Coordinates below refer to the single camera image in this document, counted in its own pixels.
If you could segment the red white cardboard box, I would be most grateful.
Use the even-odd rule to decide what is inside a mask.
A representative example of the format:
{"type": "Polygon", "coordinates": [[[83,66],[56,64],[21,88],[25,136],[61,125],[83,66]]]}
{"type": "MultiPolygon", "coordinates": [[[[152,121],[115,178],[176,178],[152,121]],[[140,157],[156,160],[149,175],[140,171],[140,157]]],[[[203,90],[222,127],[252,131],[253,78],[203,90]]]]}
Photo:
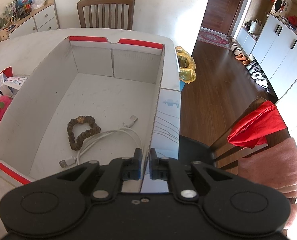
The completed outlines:
{"type": "Polygon", "coordinates": [[[149,86],[161,88],[165,46],[161,43],[69,36],[25,81],[0,123],[0,178],[13,187],[61,170],[75,155],[69,145],[71,119],[92,116],[101,139],[82,157],[108,164],[144,146],[136,130],[136,104],[149,86]]]}

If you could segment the light blue table mat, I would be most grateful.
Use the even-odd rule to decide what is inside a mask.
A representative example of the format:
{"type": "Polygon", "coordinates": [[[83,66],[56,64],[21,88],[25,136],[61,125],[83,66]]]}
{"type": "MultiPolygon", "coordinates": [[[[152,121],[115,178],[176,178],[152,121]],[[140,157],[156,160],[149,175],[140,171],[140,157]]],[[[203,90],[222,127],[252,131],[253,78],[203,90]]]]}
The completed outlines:
{"type": "Polygon", "coordinates": [[[144,146],[141,164],[141,193],[168,192],[166,182],[150,178],[149,152],[160,158],[178,158],[181,94],[177,90],[149,86],[136,104],[139,132],[144,146]]]}

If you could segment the red cloth on chair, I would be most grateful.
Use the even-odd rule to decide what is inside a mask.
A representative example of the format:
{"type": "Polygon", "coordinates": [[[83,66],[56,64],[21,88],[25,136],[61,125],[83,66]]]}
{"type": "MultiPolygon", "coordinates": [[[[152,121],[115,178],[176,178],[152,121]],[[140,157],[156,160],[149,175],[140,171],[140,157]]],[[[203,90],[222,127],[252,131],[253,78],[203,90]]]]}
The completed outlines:
{"type": "Polygon", "coordinates": [[[254,148],[266,144],[267,135],[286,128],[276,105],[265,101],[233,126],[227,141],[234,146],[254,148]]]}

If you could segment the pink towel on chair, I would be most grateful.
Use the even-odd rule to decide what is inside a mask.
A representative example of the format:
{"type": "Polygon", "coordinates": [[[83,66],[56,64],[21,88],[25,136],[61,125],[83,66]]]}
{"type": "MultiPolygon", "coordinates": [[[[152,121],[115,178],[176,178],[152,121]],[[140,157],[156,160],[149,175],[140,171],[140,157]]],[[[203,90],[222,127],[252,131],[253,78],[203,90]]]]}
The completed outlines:
{"type": "Polygon", "coordinates": [[[238,161],[238,176],[297,199],[297,145],[293,138],[238,161]]]}

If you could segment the floral tissue pack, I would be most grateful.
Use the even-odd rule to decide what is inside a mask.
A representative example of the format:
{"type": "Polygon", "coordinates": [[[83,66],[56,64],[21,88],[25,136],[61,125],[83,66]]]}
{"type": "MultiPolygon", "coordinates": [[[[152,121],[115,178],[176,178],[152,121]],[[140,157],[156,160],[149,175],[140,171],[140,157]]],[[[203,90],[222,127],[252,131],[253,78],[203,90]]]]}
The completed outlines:
{"type": "Polygon", "coordinates": [[[27,79],[27,76],[5,77],[0,75],[0,91],[3,95],[15,96],[27,79]]]}

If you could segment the red patterned door rug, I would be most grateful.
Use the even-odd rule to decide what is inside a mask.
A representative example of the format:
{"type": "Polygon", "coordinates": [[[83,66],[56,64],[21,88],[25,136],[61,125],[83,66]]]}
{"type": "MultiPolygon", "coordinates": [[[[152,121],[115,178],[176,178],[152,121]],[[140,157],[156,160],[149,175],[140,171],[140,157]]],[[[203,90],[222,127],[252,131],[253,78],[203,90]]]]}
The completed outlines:
{"type": "Polygon", "coordinates": [[[227,35],[204,27],[200,27],[197,40],[225,49],[230,49],[231,47],[231,42],[227,35]]]}

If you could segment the wooden dining chair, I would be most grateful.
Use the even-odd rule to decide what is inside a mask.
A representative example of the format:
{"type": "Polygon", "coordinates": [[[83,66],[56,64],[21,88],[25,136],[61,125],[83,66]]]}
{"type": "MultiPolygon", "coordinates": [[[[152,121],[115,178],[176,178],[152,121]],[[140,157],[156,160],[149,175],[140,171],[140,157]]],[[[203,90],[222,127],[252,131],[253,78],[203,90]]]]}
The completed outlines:
{"type": "Polygon", "coordinates": [[[133,29],[135,0],[80,0],[78,18],[82,28],[133,29]]]}

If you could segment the white tall cupboard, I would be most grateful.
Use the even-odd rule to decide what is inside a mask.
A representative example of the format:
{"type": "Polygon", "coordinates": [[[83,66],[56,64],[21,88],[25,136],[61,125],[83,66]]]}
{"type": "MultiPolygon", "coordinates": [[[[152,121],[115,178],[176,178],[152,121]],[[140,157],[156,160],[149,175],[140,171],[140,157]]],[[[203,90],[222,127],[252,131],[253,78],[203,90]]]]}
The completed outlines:
{"type": "Polygon", "coordinates": [[[263,71],[253,70],[254,78],[282,98],[297,80],[297,0],[251,0],[236,41],[263,71]],[[263,28],[252,35],[249,27],[257,18],[263,28]]]}

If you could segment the white handbag on shelf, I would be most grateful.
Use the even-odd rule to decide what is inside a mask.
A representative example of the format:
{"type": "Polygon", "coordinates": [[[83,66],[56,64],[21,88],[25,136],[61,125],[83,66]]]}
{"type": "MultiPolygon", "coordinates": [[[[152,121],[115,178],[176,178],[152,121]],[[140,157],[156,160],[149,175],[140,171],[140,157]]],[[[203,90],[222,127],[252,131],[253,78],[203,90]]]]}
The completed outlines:
{"type": "Polygon", "coordinates": [[[255,21],[251,21],[251,25],[249,27],[249,33],[252,35],[259,35],[261,33],[261,30],[263,28],[263,25],[261,23],[261,20],[258,18],[255,21]]]}

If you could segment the white wooden drawer cabinet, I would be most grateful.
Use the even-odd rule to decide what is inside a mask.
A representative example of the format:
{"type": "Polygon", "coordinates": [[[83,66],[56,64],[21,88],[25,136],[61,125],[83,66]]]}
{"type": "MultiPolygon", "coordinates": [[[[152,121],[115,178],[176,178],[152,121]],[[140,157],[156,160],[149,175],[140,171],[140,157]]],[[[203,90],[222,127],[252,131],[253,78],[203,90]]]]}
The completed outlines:
{"type": "Polygon", "coordinates": [[[42,7],[31,11],[28,16],[17,20],[13,25],[12,29],[6,31],[7,38],[60,29],[55,0],[46,0],[42,7]]]}

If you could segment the brown entrance door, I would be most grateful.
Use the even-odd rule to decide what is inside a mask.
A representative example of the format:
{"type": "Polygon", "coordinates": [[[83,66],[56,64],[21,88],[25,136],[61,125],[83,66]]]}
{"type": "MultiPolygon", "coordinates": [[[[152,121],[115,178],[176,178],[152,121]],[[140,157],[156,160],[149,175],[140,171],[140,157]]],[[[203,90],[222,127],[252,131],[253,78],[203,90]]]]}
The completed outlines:
{"type": "Polygon", "coordinates": [[[244,0],[208,0],[201,27],[229,35],[244,0]]]}

